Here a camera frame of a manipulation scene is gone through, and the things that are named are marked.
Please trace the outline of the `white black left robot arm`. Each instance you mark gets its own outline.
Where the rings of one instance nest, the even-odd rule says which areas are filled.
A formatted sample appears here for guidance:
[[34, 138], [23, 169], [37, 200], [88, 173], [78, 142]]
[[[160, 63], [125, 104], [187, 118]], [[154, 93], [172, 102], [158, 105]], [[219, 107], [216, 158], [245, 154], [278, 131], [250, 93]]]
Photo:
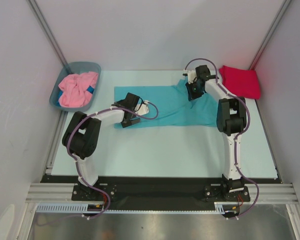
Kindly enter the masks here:
[[139, 123], [140, 116], [148, 112], [143, 99], [129, 92], [107, 109], [92, 114], [81, 111], [73, 114], [62, 137], [62, 145], [74, 160], [78, 181], [84, 186], [83, 194], [88, 199], [95, 200], [101, 193], [101, 188], [95, 184], [99, 178], [96, 167], [89, 159], [97, 148], [101, 131], [115, 124], [130, 127]]

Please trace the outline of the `teal t-shirt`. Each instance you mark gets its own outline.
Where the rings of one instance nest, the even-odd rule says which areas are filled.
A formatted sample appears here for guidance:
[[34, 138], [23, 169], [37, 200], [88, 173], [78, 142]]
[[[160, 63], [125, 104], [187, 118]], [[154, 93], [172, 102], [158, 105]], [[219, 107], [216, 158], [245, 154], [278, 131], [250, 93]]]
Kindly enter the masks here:
[[130, 129], [166, 126], [217, 126], [218, 103], [207, 93], [189, 101], [185, 80], [181, 79], [176, 85], [169, 86], [116, 86], [114, 88], [114, 100], [124, 99], [127, 93], [148, 100], [158, 108], [156, 119], [142, 118], [139, 123], [130, 126]]

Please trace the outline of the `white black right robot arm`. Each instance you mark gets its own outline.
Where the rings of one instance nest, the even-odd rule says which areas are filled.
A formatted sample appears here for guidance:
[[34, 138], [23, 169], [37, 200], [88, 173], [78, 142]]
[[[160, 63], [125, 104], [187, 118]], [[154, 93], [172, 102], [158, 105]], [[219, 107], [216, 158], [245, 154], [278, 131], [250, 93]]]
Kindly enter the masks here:
[[207, 186], [204, 190], [206, 201], [241, 201], [245, 191], [245, 179], [241, 172], [241, 139], [247, 126], [246, 102], [243, 97], [230, 93], [207, 65], [194, 70], [184, 70], [188, 100], [193, 101], [209, 94], [218, 103], [216, 126], [222, 134], [225, 167], [219, 187]]

